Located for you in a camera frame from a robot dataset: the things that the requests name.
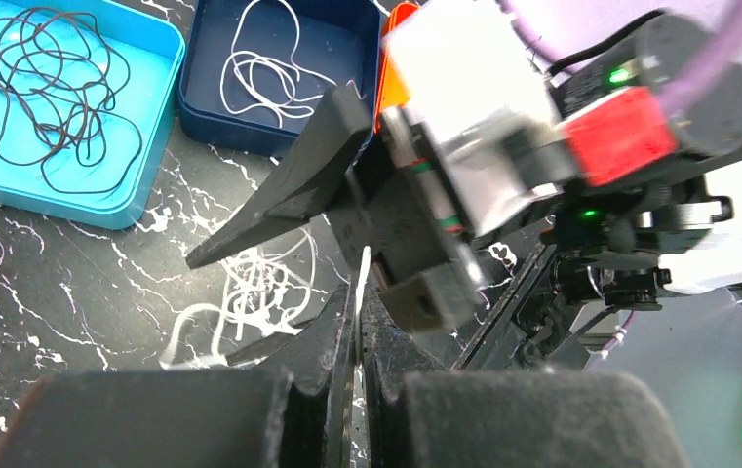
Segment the orange plastic tray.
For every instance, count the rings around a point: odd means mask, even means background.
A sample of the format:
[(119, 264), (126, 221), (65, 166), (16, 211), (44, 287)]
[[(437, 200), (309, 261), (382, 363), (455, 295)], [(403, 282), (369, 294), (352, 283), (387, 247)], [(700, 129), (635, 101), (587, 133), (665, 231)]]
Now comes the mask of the orange plastic tray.
[[(400, 2), (390, 10), (380, 31), (380, 40), (404, 22), (419, 6), (410, 1)], [(374, 128), (380, 128), (379, 114), (388, 107), (401, 106), (408, 102), (409, 94), (402, 85), (399, 75), (383, 47), (379, 52), (379, 73), (374, 106)]]

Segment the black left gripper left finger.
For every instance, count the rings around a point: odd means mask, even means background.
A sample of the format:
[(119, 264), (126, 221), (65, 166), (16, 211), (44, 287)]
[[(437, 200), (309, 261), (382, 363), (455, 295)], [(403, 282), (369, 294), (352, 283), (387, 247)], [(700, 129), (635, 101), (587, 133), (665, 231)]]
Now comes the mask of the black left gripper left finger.
[(338, 288), (247, 370), (43, 379), (0, 441), (0, 467), (345, 467), (354, 301)]

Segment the dark blue plastic tray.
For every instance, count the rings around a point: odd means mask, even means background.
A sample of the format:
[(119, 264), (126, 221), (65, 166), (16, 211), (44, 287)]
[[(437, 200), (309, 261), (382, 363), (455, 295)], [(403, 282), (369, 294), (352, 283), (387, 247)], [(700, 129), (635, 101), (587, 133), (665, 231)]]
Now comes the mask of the dark blue plastic tray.
[(283, 156), (333, 85), (374, 110), (383, 14), (372, 1), (199, 1), (177, 99), (183, 132)]

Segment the teal plastic tray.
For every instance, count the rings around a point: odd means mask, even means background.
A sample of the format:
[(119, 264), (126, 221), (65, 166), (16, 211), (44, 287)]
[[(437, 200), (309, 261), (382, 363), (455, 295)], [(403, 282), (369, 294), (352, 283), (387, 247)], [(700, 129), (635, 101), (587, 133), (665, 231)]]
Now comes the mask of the teal plastic tray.
[(174, 25), (113, 1), (0, 1), (0, 204), (134, 224), (184, 53)]

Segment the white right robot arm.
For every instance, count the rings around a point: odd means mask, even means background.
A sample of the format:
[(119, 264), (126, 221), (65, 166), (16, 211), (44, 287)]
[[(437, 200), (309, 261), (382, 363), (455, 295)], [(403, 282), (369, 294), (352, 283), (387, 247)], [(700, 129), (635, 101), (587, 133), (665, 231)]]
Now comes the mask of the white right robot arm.
[(742, 223), (742, 1), (716, 32), (650, 11), (546, 72), (512, 25), (487, 2), (418, 9), (383, 40), (406, 102), (371, 116), (348, 86), (329, 89), (187, 265), (326, 215), (397, 325), (450, 329), (484, 304), (477, 250), (551, 217), (540, 239), (565, 257), (575, 300), (644, 310), (663, 288), (724, 284), (713, 268), (681, 271)]

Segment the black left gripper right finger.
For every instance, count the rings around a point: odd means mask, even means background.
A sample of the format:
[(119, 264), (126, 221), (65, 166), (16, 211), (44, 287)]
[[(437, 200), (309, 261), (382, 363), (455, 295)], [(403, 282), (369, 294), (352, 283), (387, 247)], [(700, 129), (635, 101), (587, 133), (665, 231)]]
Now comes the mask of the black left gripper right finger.
[(452, 371), (392, 321), (361, 312), (373, 467), (685, 467), (667, 412), (619, 373)]

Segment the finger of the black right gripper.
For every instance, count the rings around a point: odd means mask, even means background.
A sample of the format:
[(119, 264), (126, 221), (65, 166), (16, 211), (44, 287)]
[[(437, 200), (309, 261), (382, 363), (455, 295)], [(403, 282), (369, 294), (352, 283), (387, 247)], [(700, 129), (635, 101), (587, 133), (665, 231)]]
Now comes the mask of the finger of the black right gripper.
[(286, 157), (231, 219), (188, 253), (187, 266), (219, 262), (323, 213), (371, 126), (371, 115), (352, 85), (329, 89)]

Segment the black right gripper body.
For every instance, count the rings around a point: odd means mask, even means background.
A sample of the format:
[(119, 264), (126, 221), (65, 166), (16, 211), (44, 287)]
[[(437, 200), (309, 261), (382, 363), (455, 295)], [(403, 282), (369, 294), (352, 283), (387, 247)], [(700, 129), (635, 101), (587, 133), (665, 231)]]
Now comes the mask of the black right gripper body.
[(485, 279), (470, 281), (454, 252), (461, 239), (427, 210), (414, 175), (397, 168), (379, 136), (350, 166), (329, 208), (332, 233), (352, 269), (371, 249), (371, 275), (394, 323), (406, 332), (455, 329), (471, 321), (518, 276), (517, 254), (500, 251), (508, 232), (477, 240), (469, 250)]

